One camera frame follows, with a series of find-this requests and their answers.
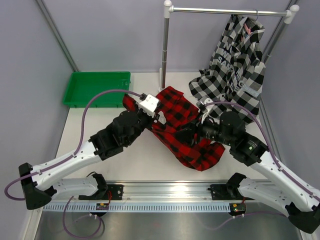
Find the red black plaid shirt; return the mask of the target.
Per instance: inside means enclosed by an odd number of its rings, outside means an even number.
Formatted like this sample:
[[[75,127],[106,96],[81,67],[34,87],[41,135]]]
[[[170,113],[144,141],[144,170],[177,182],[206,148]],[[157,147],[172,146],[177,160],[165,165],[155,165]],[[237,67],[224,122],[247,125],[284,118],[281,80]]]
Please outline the red black plaid shirt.
[[[149,131],[185,167],[202,172],[215,166],[225,147],[209,139],[199,139],[191,131],[190,123],[200,116],[199,109],[184,97],[183,92],[171,86],[158,93],[156,98],[160,100],[157,111],[164,114],[166,123],[154,122]]]

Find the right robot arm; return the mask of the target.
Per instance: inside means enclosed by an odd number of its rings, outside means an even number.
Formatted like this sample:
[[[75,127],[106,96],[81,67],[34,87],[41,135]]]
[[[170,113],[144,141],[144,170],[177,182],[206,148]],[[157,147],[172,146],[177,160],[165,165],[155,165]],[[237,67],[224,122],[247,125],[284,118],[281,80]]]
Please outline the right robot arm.
[[[299,230],[312,234],[320,226],[320,191],[280,162],[257,137],[246,132],[245,122],[232,112],[224,112],[219,123],[195,119],[182,127],[175,137],[193,146],[201,139],[229,146],[238,162],[259,172],[277,189],[235,173],[226,183],[230,198],[240,196],[257,200],[282,213]]]

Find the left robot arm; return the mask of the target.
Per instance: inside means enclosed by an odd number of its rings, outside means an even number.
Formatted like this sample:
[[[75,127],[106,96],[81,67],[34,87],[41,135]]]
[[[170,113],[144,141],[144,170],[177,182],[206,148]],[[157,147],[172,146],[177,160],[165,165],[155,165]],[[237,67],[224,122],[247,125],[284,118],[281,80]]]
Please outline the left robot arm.
[[[26,208],[39,209],[52,200],[78,197],[80,200],[101,200],[108,185],[100,173],[84,178],[67,176],[92,164],[114,157],[129,147],[152,126],[154,117],[143,110],[123,111],[104,129],[92,135],[76,153],[70,152],[48,162],[19,166],[20,181]]]

